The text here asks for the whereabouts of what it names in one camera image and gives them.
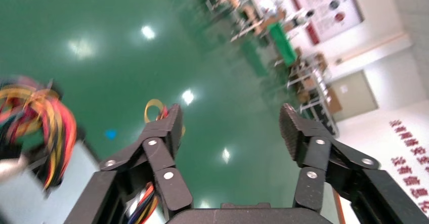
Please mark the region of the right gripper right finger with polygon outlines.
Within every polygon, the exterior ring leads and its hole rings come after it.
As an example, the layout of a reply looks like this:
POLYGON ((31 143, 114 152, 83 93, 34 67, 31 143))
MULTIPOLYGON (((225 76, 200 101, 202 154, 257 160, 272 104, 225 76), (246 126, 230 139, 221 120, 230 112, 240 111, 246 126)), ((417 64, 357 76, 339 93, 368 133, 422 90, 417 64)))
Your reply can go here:
POLYGON ((301 117, 290 104, 280 108, 281 136, 294 162, 301 168, 293 206, 321 212, 324 185, 346 197, 365 169, 379 169, 379 162, 334 138, 320 122, 301 117))

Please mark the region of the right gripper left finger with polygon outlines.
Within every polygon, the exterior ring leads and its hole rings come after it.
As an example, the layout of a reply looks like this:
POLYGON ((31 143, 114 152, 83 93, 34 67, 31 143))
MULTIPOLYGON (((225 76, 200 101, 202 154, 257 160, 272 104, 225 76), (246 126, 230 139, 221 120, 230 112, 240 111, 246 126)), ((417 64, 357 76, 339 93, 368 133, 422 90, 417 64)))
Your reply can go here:
POLYGON ((183 133, 181 106, 163 107, 157 119, 145 123, 133 144, 100 164, 102 171, 116 173, 125 199, 145 190, 127 221, 147 221, 159 204, 167 220, 192 208, 193 197, 175 163, 183 133))

